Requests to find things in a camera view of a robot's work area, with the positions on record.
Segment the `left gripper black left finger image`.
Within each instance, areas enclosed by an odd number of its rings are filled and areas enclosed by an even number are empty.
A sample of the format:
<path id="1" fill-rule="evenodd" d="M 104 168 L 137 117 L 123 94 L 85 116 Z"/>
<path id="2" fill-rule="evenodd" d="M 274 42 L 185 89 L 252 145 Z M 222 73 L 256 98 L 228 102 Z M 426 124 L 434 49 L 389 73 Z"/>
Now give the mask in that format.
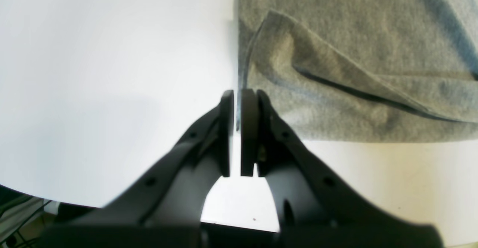
<path id="1" fill-rule="evenodd" d="M 41 247 L 200 247 L 205 199 L 230 175 L 234 105 L 234 92 L 226 91 L 130 188 L 106 207 L 46 230 Z"/>

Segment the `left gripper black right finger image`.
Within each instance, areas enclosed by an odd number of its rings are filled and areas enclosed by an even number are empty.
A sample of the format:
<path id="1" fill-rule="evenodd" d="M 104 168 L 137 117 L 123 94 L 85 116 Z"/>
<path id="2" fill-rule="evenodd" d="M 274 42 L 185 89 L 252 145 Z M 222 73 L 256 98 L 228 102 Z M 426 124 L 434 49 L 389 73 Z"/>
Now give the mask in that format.
<path id="1" fill-rule="evenodd" d="M 265 178 L 280 248 L 442 248 L 438 231 L 364 199 L 307 149 L 262 90 L 243 89 L 241 175 Z"/>

